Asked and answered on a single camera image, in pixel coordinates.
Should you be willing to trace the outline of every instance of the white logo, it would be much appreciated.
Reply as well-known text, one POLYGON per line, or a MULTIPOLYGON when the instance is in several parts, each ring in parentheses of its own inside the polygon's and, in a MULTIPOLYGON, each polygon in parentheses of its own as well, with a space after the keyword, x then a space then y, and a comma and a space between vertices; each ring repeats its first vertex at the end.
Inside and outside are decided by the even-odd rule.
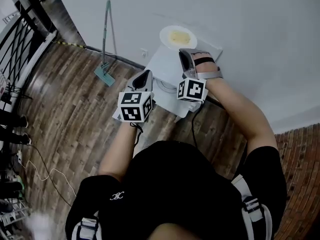
POLYGON ((147 115, 150 110, 151 110, 151 103, 150 103, 150 99, 148 99, 144 107, 144 114, 147 115))
POLYGON ((138 98, 139 98, 139 94, 133 94, 132 96, 131 96, 131 99, 125 99, 124 100, 124 102, 125 103, 128 103, 128 102, 130 102, 130 103, 135 103, 135 102, 137 102, 138 101, 138 98))
POLYGON ((128 115, 130 119, 136 119, 136 117, 135 117, 134 115, 138 115, 138 110, 137 110, 137 109, 134 109, 134 110, 133 110, 133 114, 134 114, 134 115, 130 114, 129 111, 128 111, 128 109, 125 109, 125 110, 124 110, 124 113, 125 113, 126 115, 128 115))
POLYGON ((121 196, 121 197, 120 197, 120 195, 123 194, 123 193, 124 193, 124 191, 119 192, 119 193, 116 193, 116 194, 113 194, 113 195, 112 195, 113 198, 110 198, 110 200, 122 199, 124 196, 121 196))
POLYGON ((185 86, 185 82, 183 82, 180 86, 179 86, 179 94, 178 95, 181 95, 182 94, 182 91, 184 89, 184 86, 185 86))
POLYGON ((201 93, 201 88, 199 87, 199 84, 194 83, 192 89, 190 89, 190 94, 195 95, 201 93))

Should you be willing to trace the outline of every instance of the hand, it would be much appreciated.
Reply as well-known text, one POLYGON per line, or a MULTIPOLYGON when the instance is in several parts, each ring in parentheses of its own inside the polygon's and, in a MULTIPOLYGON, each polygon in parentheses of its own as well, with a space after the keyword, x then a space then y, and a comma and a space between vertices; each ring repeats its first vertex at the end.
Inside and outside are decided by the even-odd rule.
MULTIPOLYGON (((196 53, 192 54, 192 58, 194 60, 205 58, 205 57, 211 57, 209 53, 196 53)), ((195 71, 197 73, 206 73, 206 72, 216 72, 218 71, 218 66, 213 62, 204 62, 195 67, 195 71)))

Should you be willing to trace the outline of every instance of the shoe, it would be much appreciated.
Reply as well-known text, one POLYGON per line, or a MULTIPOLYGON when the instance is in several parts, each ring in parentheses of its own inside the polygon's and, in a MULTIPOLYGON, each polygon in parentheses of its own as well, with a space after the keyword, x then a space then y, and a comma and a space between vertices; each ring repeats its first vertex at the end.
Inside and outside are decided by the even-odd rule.
POLYGON ((11 213, 14 210, 14 207, 8 201, 0 199, 0 212, 2 213, 11 213))
POLYGON ((28 123, 28 120, 27 120, 27 116, 23 114, 21 116, 20 120, 22 121, 22 126, 21 127, 28 128, 29 123, 28 123))
POLYGON ((32 144, 32 139, 29 137, 28 134, 26 134, 26 133, 22 134, 22 138, 25 139, 25 141, 23 141, 22 144, 25 144, 25 145, 31 145, 32 144))

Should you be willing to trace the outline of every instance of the black shirt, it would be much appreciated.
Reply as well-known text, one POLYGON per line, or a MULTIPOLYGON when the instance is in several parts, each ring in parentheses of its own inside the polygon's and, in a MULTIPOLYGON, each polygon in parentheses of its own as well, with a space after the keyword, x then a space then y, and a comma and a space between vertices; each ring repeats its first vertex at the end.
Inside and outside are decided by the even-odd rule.
MULTIPOLYGON (((254 197, 266 205, 276 232, 286 206, 279 152, 252 151, 240 172, 254 197)), ((164 223, 178 224, 202 239, 247 239, 241 195, 192 145, 158 141, 138 153, 120 183, 98 175, 81 182, 69 212, 67 239, 82 218, 98 212, 102 239, 147 239, 164 223)))

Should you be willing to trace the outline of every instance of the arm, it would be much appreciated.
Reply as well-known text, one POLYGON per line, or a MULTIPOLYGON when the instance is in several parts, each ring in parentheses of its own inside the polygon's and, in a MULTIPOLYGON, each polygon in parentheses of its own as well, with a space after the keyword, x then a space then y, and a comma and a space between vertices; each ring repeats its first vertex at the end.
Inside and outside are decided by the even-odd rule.
POLYGON ((121 181, 125 176, 129 163, 133 158, 137 128, 123 122, 109 148, 104 155, 99 175, 110 175, 121 181))
MULTIPOLYGON (((194 59, 207 57, 207 53, 197 53, 194 59)), ((217 71, 213 62, 205 62, 196 67, 197 72, 217 71)), ((247 153, 262 146, 277 149, 275 135, 263 112, 249 99, 234 91, 222 78, 208 79, 206 88, 219 100, 234 123, 247 140, 247 153)))

